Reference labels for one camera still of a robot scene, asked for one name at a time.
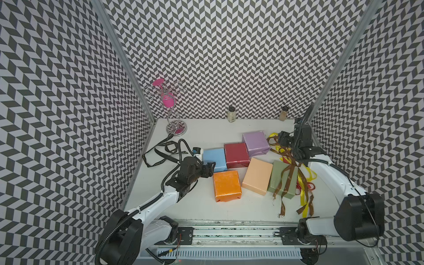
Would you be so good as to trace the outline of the blue gift box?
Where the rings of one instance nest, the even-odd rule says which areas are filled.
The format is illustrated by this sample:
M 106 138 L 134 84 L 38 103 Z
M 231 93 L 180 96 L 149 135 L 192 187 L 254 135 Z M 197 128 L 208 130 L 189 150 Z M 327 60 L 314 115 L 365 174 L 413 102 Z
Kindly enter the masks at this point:
M 226 158 L 224 148 L 207 149 L 203 153 L 203 164 L 215 162 L 214 172 L 227 171 Z

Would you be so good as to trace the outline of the green gift box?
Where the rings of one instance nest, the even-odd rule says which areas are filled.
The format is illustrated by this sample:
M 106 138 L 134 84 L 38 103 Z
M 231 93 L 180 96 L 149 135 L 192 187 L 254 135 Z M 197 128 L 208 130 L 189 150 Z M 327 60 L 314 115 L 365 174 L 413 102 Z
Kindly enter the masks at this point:
M 281 185 L 280 191 L 278 192 L 278 196 L 282 195 L 284 188 L 286 186 L 286 182 L 289 177 L 289 173 L 290 173 L 289 167 L 290 167 L 290 164 L 284 163 L 282 161 L 273 162 L 273 169 L 272 169 L 271 178 L 270 178 L 268 189 L 267 189 L 268 192 L 274 193 L 275 190 L 278 188 L 279 184 L 281 183 L 282 185 Z M 296 185 L 298 180 L 298 177 L 297 177 L 298 170 L 299 170 L 298 167 L 294 168 L 291 182 L 288 188 L 288 192 L 284 196 L 285 198 L 292 199 L 293 197 L 295 197 Z

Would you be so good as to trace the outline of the orange gift box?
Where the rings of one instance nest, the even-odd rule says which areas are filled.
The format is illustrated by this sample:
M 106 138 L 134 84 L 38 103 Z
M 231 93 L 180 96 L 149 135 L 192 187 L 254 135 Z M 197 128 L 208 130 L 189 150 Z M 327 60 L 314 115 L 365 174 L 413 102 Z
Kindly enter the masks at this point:
M 237 171 L 214 173 L 213 183 L 216 202 L 229 202 L 241 199 L 242 190 Z

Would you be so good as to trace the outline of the purple gift box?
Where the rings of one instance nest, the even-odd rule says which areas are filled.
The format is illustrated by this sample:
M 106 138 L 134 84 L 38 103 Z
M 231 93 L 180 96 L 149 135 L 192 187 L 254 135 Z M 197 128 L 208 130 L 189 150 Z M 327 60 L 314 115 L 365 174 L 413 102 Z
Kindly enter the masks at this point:
M 246 144 L 249 157 L 266 155 L 271 149 L 263 131 L 243 133 L 242 142 Z

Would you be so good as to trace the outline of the red gift box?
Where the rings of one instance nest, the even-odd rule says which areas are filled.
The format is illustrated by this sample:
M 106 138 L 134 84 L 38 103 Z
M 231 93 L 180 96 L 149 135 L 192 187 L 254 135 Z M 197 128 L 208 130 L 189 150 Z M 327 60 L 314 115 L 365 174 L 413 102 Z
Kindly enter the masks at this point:
M 226 166 L 228 169 L 248 167 L 250 157 L 244 142 L 224 145 Z

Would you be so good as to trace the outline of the peach gift box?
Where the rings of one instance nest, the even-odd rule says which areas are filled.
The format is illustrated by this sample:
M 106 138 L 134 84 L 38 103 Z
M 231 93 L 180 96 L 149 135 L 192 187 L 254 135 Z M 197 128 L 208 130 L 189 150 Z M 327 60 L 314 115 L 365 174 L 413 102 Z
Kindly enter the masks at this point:
M 271 163 L 252 158 L 242 182 L 242 187 L 265 196 L 272 169 L 273 165 Z

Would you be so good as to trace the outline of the yellow ribbon of peach box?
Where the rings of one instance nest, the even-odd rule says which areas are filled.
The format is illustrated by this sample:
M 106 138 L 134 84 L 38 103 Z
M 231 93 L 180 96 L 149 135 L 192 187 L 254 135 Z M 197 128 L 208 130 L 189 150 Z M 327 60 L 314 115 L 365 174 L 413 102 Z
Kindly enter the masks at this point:
M 288 155 L 282 155 L 285 151 L 290 151 L 290 145 L 294 141 L 294 137 L 292 136 L 291 132 L 285 132 L 281 131 L 279 134 L 276 132 L 269 135 L 267 138 L 267 142 L 269 146 L 271 147 L 271 151 L 274 153 L 277 153 L 281 156 L 281 160 L 283 162 L 291 163 L 291 159 L 288 157 Z M 302 165 L 298 171 L 298 182 L 301 180 L 301 174 L 304 175 L 306 180 L 308 182 L 312 182 L 313 180 L 317 179 L 318 175 L 314 171 L 312 171 L 310 168 L 306 167 L 305 165 Z

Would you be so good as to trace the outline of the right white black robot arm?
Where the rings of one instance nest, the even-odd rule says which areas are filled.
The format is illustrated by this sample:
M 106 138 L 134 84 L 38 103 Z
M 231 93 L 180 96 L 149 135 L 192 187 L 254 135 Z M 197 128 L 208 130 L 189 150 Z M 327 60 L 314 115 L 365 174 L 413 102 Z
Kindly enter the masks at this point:
M 294 129 L 292 133 L 281 131 L 270 136 L 269 140 L 274 141 L 276 153 L 290 161 L 288 178 L 292 179 L 294 171 L 298 172 L 300 190 L 305 201 L 297 212 L 307 212 L 307 216 L 299 220 L 295 231 L 299 243 L 309 245 L 314 242 L 322 245 L 327 236 L 358 243 L 369 238 L 379 240 L 385 232 L 384 199 L 355 184 L 321 147 L 313 146 L 309 125 L 296 124 Z M 302 167 L 320 177 L 335 196 L 339 208 L 334 216 L 313 216 L 314 198 L 307 178 L 301 171 Z

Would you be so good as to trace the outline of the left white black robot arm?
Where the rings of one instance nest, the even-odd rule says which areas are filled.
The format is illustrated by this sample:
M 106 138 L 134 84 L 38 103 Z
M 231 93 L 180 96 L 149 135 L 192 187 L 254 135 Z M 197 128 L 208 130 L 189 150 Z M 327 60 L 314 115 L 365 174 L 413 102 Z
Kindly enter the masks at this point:
M 161 192 L 143 205 L 109 218 L 95 248 L 96 265 L 131 265 L 141 250 L 162 242 L 178 241 L 178 222 L 162 213 L 178 203 L 201 177 L 214 174 L 215 162 L 203 164 L 197 157 L 185 157 L 180 167 L 166 178 Z

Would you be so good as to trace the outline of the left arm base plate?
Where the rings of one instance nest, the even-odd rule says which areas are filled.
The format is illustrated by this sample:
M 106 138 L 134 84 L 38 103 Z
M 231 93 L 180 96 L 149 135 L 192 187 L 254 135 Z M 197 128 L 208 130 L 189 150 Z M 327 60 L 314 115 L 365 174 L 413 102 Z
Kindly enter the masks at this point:
M 191 245 L 193 242 L 194 227 L 179 227 L 174 240 L 174 245 Z

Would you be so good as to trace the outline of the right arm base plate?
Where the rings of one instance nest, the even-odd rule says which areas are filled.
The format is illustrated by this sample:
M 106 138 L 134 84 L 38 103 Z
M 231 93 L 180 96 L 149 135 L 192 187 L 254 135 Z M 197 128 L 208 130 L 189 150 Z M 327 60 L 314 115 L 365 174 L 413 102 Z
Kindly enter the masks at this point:
M 301 236 L 296 227 L 280 227 L 279 232 L 275 232 L 275 236 L 280 237 L 282 244 L 285 246 L 326 246 L 327 239 L 325 236 L 310 235 L 306 233 Z

